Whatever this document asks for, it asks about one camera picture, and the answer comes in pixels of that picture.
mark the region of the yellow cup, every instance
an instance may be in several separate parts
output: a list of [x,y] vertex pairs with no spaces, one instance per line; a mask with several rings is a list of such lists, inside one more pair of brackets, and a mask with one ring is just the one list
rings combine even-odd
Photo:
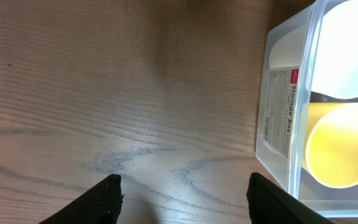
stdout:
[[358,103],[311,103],[302,167],[332,188],[358,184]]

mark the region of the brown wooden surface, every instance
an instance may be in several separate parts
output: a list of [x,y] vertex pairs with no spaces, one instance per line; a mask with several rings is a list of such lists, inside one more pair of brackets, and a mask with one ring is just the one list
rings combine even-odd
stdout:
[[250,223],[250,173],[272,179],[255,125],[284,8],[0,1],[0,223],[37,223],[111,173],[119,223]]

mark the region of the barcode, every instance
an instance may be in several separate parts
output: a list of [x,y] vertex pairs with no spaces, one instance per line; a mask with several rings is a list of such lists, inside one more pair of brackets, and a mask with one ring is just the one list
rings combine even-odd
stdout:
[[268,141],[268,138],[269,137],[269,117],[266,117],[265,118],[265,132],[264,132],[264,139],[266,141]]

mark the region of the plastic cup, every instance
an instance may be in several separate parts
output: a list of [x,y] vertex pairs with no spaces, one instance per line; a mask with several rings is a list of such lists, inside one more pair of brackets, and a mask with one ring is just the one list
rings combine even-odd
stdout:
[[[303,25],[278,40],[270,52],[270,68],[300,66],[306,34]],[[338,99],[358,97],[358,0],[324,16],[311,90]]]
[[358,103],[311,103],[302,167],[332,188],[358,184]]

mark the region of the clear plastic box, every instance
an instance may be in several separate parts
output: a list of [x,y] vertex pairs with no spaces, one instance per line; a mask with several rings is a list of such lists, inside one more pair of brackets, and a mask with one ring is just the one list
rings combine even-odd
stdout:
[[[345,1],[316,0],[314,4],[268,33],[260,92],[257,158],[285,191],[325,217],[358,217],[358,185],[346,189],[325,187],[301,168],[310,102],[358,102],[358,98],[337,100],[311,92],[311,81],[323,16],[333,7]],[[295,99],[296,106],[293,114],[293,131],[287,158],[264,140],[264,115],[265,110],[268,109],[266,101],[268,97],[270,51],[277,40],[298,27],[302,27],[305,35],[300,40],[303,53],[299,69],[298,92]]]

